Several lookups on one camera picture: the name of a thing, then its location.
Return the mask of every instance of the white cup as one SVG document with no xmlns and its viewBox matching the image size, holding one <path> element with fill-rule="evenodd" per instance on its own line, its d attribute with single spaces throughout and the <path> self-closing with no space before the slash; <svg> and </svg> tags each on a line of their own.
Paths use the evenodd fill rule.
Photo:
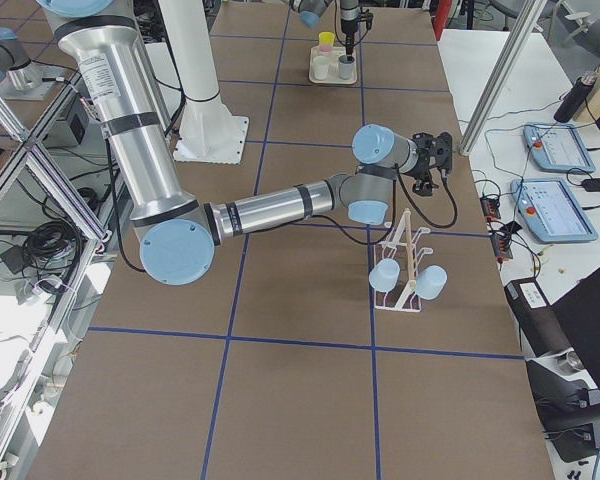
<svg viewBox="0 0 600 480">
<path fill-rule="evenodd" d="M 416 278 L 416 295 L 424 300 L 433 300 L 447 283 L 447 272 L 438 265 L 431 265 Z"/>
<path fill-rule="evenodd" d="M 313 76 L 316 80 L 324 80 L 329 74 L 329 64 L 331 60 L 329 57 L 317 55 L 313 57 L 311 61 L 311 68 L 313 70 Z"/>
<path fill-rule="evenodd" d="M 343 80 L 349 80 L 353 75 L 353 69 L 356 68 L 355 58 L 340 55 L 338 57 L 338 76 Z"/>
<path fill-rule="evenodd" d="M 400 265 L 393 258 L 385 258 L 378 262 L 369 273 L 369 283 L 376 292 L 390 292 L 398 283 Z"/>
</svg>

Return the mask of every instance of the brown table surface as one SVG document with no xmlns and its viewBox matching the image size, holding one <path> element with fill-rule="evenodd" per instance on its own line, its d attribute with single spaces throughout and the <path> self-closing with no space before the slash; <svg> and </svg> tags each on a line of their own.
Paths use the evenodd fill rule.
<svg viewBox="0 0 600 480">
<path fill-rule="evenodd" d="M 358 83 L 325 87 L 317 29 L 223 4 L 212 45 L 248 143 L 239 166 L 179 164 L 183 185 L 222 202 L 352 172 L 367 123 L 457 142 L 428 14 L 374 13 Z M 370 308 L 367 248 L 320 220 L 229 240 L 185 287 L 118 262 L 29 478 L 553 478 L 467 158 L 450 186 L 458 224 L 423 240 L 449 281 L 418 314 Z M 419 200 L 450 217 L 443 192 Z"/>
</svg>

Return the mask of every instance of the black bottle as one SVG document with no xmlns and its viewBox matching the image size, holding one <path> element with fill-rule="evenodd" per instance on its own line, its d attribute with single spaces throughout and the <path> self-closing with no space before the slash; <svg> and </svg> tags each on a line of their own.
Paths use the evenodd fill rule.
<svg viewBox="0 0 600 480">
<path fill-rule="evenodd" d="M 589 95 L 589 92 L 593 90 L 593 85 L 596 83 L 597 78 L 598 74 L 595 72 L 586 72 L 582 77 L 578 78 L 571 91 L 564 97 L 562 105 L 556 111 L 553 119 L 560 123 L 567 123 L 571 120 L 587 98 L 587 95 Z"/>
</svg>

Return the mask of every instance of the black band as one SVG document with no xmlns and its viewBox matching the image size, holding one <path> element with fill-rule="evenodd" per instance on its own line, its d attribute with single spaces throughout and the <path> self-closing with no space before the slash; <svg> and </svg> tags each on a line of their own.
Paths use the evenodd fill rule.
<svg viewBox="0 0 600 480">
<path fill-rule="evenodd" d="M 13 66 L 13 67 L 11 67 L 9 70 L 10 70 L 10 71 L 14 71 L 14 70 L 20 70 L 21 68 L 28 67 L 29 65 L 31 65 L 31 59 L 27 60 L 27 61 L 26 61 L 26 62 L 24 62 L 22 65 L 18 65 L 17 67 L 16 67 L 16 66 Z"/>
<path fill-rule="evenodd" d="M 229 214 L 229 221 L 231 222 L 231 228 L 233 229 L 234 235 L 240 235 L 242 233 L 242 222 L 240 221 L 240 213 L 235 202 L 225 204 L 227 207 L 227 213 Z"/>
<path fill-rule="evenodd" d="M 102 131 L 105 138 L 120 135 L 121 133 L 135 130 L 140 127 L 148 127 L 150 125 L 159 125 L 160 118 L 156 112 L 134 113 L 124 117 L 114 118 L 108 122 L 102 122 Z"/>
<path fill-rule="evenodd" d="M 207 224 L 209 225 L 209 233 L 211 233 L 211 238 L 213 238 L 213 244 L 217 247 L 222 242 L 220 241 L 220 234 L 218 233 L 216 219 L 213 216 L 213 208 L 211 208 L 210 203 L 205 203 L 202 208 L 204 208 L 204 213 L 207 215 Z"/>
<path fill-rule="evenodd" d="M 136 28 L 135 22 L 128 17 L 120 17 L 118 15 L 100 15 L 97 17 L 78 18 L 71 22 L 65 23 L 64 25 L 60 25 L 58 28 L 56 28 L 56 31 L 53 32 L 53 36 L 57 41 L 60 41 L 60 39 L 66 37 L 70 33 L 78 32 L 86 28 L 110 26 L 129 27 L 133 28 L 134 30 Z"/>
<path fill-rule="evenodd" d="M 174 208 L 173 210 L 169 210 L 167 212 L 162 212 L 157 215 L 152 215 L 150 217 L 132 220 L 132 223 L 134 227 L 146 227 L 147 225 L 155 225 L 156 223 L 166 222 L 167 220 L 171 220 L 172 218 L 184 215 L 185 213 L 190 212 L 191 210 L 195 210 L 196 208 L 198 208 L 198 201 L 194 200 L 193 202 L 186 203 L 185 205 L 181 205 L 180 207 Z"/>
<path fill-rule="evenodd" d="M 304 220 L 311 218 L 311 215 L 313 215 L 313 202 L 311 201 L 309 189 L 304 185 L 295 185 L 295 187 L 298 189 L 298 193 L 300 193 L 300 198 L 302 198 L 302 205 L 304 207 Z"/>
<path fill-rule="evenodd" d="M 324 183 L 327 184 L 327 188 L 329 189 L 329 193 L 331 194 L 331 210 L 333 210 L 334 208 L 336 208 L 336 196 L 333 193 L 333 188 L 331 188 L 329 180 L 324 180 Z"/>
<path fill-rule="evenodd" d="M 379 167 L 378 165 L 363 165 L 358 170 L 358 173 L 366 173 L 367 175 L 382 177 L 387 180 L 395 180 L 397 178 L 395 168 Z"/>
<path fill-rule="evenodd" d="M 218 90 L 218 93 L 216 93 L 213 97 L 209 97 L 205 100 L 196 100 L 195 98 L 189 98 L 189 97 L 187 97 L 187 98 L 189 98 L 189 100 L 196 102 L 196 103 L 205 103 L 205 102 L 210 102 L 211 100 L 218 98 L 218 95 L 220 95 L 220 90 Z"/>
</svg>

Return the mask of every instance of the sticker label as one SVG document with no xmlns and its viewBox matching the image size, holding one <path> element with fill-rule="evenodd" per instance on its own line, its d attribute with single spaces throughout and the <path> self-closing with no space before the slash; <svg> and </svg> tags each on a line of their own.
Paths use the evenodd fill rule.
<svg viewBox="0 0 600 480">
<path fill-rule="evenodd" d="M 106 55 L 101 53 L 87 58 L 80 62 L 79 67 L 93 103 L 102 103 L 120 96 L 120 89 Z"/>
<path fill-rule="evenodd" d="M 521 283 L 520 290 L 522 290 L 522 294 L 524 295 L 524 298 L 527 299 L 527 303 L 529 303 L 531 308 L 547 306 L 547 302 L 545 302 L 542 295 L 540 295 L 535 283 Z"/>
</svg>

